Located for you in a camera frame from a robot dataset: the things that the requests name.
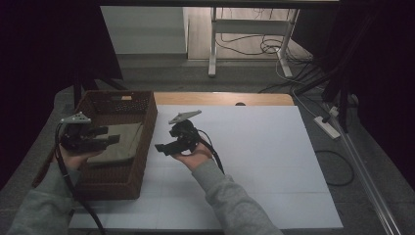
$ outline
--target wall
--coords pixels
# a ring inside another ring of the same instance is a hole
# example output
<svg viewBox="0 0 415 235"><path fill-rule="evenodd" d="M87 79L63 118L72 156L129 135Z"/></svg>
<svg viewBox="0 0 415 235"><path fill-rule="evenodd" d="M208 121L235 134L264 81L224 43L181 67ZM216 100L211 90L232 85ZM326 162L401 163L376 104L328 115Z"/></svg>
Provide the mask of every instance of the wall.
<svg viewBox="0 0 415 235"><path fill-rule="evenodd" d="M187 16L180 7L101 7L117 54L185 54Z"/></svg>

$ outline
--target dark background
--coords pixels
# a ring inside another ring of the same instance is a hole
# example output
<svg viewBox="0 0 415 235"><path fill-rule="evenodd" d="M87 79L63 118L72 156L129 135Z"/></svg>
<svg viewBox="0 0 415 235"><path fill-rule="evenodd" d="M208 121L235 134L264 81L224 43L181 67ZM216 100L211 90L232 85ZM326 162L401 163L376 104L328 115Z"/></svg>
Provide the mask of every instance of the dark background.
<svg viewBox="0 0 415 235"><path fill-rule="evenodd" d="M121 78L99 6L76 1L0 3L1 188L53 110L55 94L96 78Z"/></svg>
<svg viewBox="0 0 415 235"><path fill-rule="evenodd" d="M415 2L374 1L376 18L365 32L344 76L359 101L362 125L415 189L413 136ZM349 49L366 10L301 10L293 39L316 57L325 71Z"/></svg>

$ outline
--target table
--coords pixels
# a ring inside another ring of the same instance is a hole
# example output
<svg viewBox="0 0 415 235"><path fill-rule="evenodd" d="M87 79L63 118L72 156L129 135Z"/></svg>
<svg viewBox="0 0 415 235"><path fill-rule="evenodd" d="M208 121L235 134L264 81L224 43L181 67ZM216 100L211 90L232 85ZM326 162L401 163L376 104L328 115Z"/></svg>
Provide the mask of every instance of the table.
<svg viewBox="0 0 415 235"><path fill-rule="evenodd" d="M216 34L217 33L239 33L239 34L264 34L284 36L281 48L277 51L278 61L286 77L292 77L290 67L287 63L286 50L296 24L298 9L290 15L287 21L264 21L264 20L224 20L216 17L216 8L211 8L211 39L210 55L208 59L208 76L216 75Z"/></svg>
<svg viewBox="0 0 415 235"><path fill-rule="evenodd" d="M154 148L172 141L169 119L195 110L202 113L191 120L209 135L225 172L243 185L278 227L343 227L290 96L156 93L155 97L159 115L141 196L137 200L90 202L104 227L130 231L220 229L189 169ZM238 102L247 106L235 106ZM81 229L95 226L82 208L76 210L69 225Z"/></svg>

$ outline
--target white table surface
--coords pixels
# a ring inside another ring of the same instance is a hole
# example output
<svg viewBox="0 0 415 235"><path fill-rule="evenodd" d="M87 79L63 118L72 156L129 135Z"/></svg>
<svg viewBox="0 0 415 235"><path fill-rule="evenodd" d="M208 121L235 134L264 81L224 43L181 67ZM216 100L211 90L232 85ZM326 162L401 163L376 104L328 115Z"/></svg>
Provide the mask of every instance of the white table surface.
<svg viewBox="0 0 415 235"><path fill-rule="evenodd" d="M158 106L141 196L131 201L90 202L107 229L220 229L205 193L189 169L158 153L155 144L175 139L167 122L201 110L192 123L204 130L232 175L281 229L342 228L333 199L295 106ZM76 210L70 228L96 228Z"/></svg>

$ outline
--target wire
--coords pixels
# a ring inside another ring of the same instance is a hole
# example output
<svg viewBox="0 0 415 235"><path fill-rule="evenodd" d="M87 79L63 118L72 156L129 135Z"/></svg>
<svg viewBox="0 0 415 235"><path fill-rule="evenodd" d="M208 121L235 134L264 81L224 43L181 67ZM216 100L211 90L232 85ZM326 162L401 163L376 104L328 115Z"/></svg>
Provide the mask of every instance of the wire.
<svg viewBox="0 0 415 235"><path fill-rule="evenodd" d="M213 154L214 160L217 163L217 166L219 167L219 169L222 171L223 174L225 174L225 171L223 170L223 165L222 165L222 161L220 160L219 155L217 154L217 152L213 149L213 144L210 141L210 138L208 137L207 133L198 129L198 131L202 132L208 139L208 143L205 139L203 139L202 137L199 138L199 141L204 144Z"/></svg>
<svg viewBox="0 0 415 235"><path fill-rule="evenodd" d="M253 35L247 35L247 36L237 37L237 38L230 39L230 40L225 40L225 39L223 39L222 34L223 33L220 33L220 40L222 42L234 42L234 41L238 41L238 40L245 39L245 38L263 36L262 34L253 34Z"/></svg>
<svg viewBox="0 0 415 235"><path fill-rule="evenodd" d="M337 153L337 152L334 152L334 151L331 151L331 150L316 150L316 151L314 151L314 153L316 154L316 156L317 156L317 154L319 154L319 153L330 153L330 154L334 154L334 155L336 155L337 157L339 157L339 158L341 158L346 164L347 164L347 166L348 166L348 168L350 169L350 178L348 179L348 180L346 180L344 183L333 183L333 182L328 182L327 180L326 180L326 183L328 184L328 185L330 185L330 186L338 186L338 187L342 187L342 186L347 186L347 185L349 185L351 182L353 182L353 180L354 180L354 169L353 169L353 166L351 165L351 163L345 158L345 157L343 157L341 154L339 154L339 153Z"/></svg>
<svg viewBox="0 0 415 235"><path fill-rule="evenodd" d="M320 108L324 113L326 113L328 116L331 116L329 112L327 112L323 107L320 106L320 104L318 104L316 101L310 99L309 97L302 95L303 97L305 97L307 100L313 102L314 104L317 105L318 108Z"/></svg>
<svg viewBox="0 0 415 235"><path fill-rule="evenodd" d="M269 90L269 89L272 89L272 88L274 88L274 87L277 87L277 86L280 86L280 87L284 87L284 86L288 86L288 85L292 85L293 83L299 83L300 82L300 80L303 80L305 77L307 77L309 74L311 74L312 72L314 72L316 69L318 69L318 67L313 67L310 71L308 71L306 74L304 74L304 75L302 75L302 76L300 76L304 71L305 71L305 69L306 69L306 67L308 66L308 65L311 65L311 63L307 63L307 64L305 64L305 66L301 69L301 71L294 77L294 78L292 78L292 79L289 79L289 78L287 78L287 77L285 77L285 76L282 76L278 71L276 71L277 72L277 75L279 76L279 77L281 77L281 78L283 78L283 79L285 79L285 80L287 80L287 82L284 82L284 83L278 83L278 84L273 84L273 85L270 85L270 86L268 86L268 87L266 87L266 88L264 88L264 89L262 89L262 90L260 90L260 91L258 91L257 93L262 93L262 92L264 92L264 91L266 91L266 90Z"/></svg>
<svg viewBox="0 0 415 235"><path fill-rule="evenodd" d="M294 83L297 83L297 84L301 84L301 85L306 85L306 83L304 83L304 82L301 82L301 81L298 81L298 80L295 80L295 79L290 79L290 78L287 78L287 77L285 77L285 76L281 75L281 74L278 72L278 70L277 70L276 72L277 72L278 76L279 76L279 77L281 77L281 78L283 78L284 80L288 80L288 81L291 81L291 82L294 82ZM324 90L323 88L318 87L318 86L316 86L316 87L314 87L314 88L319 89L319 90Z"/></svg>
<svg viewBox="0 0 415 235"><path fill-rule="evenodd" d="M229 11L231 12L231 19L232 19L232 8L229 8ZM222 12L220 14L220 18L223 19L223 8L222 8Z"/></svg>
<svg viewBox="0 0 415 235"><path fill-rule="evenodd" d="M312 68L310 71L308 71L306 74L304 74L302 77L298 78L297 80L298 80L298 81L300 81L300 80L301 80L301 81L303 82L303 85L306 85L306 84L305 84L305 82L306 82L306 81L309 81L310 79L312 79L313 77L315 77L316 75L318 75L318 74L320 74L320 73L321 73L321 71L320 71L319 73L315 73L314 75L309 76L312 72L315 72L317 69L318 69L318 67L314 67L314 68ZM293 93L293 90L295 89L295 85L298 85L298 84L300 84L300 83L297 83L297 84L292 85L292 87L290 88L290 94L292 94L292 93ZM314 86L314 87L312 87L312 88L313 88L313 89L323 90L323 88L318 87L318 86Z"/></svg>
<svg viewBox="0 0 415 235"><path fill-rule="evenodd" d="M222 48L224 48L224 49L228 49L228 50L231 50L231 51L234 51L234 52L240 53L240 54L242 54L242 55L246 55L246 56L259 56L259 55L263 55L263 54L275 54L275 53L266 53L266 52L259 52L259 53L245 53L245 52L238 51L238 50L236 50L236 49L234 49L234 48L231 48L231 47L226 47L226 46L223 46L223 45L219 44L219 43L217 42L217 40L215 40L215 41L216 41L216 44L217 44L219 47L222 47Z"/></svg>
<svg viewBox="0 0 415 235"><path fill-rule="evenodd" d="M291 11L291 9L289 9L289 10L287 11L286 21L288 20L288 16L290 15L290 11Z"/></svg>
<svg viewBox="0 0 415 235"><path fill-rule="evenodd" d="M300 102L300 104L302 104L304 106L304 108L311 113L313 116L315 116L317 118L317 115L315 115L311 110L308 109L308 107L302 103L302 101L299 99L299 97L297 97L296 95L296 89L293 90L293 95L296 97L296 99Z"/></svg>
<svg viewBox="0 0 415 235"><path fill-rule="evenodd" d="M92 218L94 219L95 223L98 226L98 229L100 230L101 234L105 235L106 231L100 221L100 218L98 217L97 214L95 214L95 212L92 210L92 208L86 204L80 197L79 195L76 193L75 188L73 186L72 181L70 180L69 177L69 173L67 170L67 167L64 163L64 158L62 157L62 153L61 153L61 149L60 149L60 144L59 144L59 133L61 130L62 124L59 123L56 127L56 131L55 131L55 158L58 161L58 166L59 169L61 170L61 174L64 178L64 181L66 182L70 192L72 193L72 196L75 200L77 200L85 209L87 212L89 212L89 214L91 214Z"/></svg>
<svg viewBox="0 0 415 235"><path fill-rule="evenodd" d="M255 9L254 9L254 12L256 12L256 13L258 13L258 15L254 18L254 20L256 20L259 16L260 16L260 19L262 19L262 13L265 11L265 9L263 9L263 8L258 8L258 11L256 11Z"/></svg>

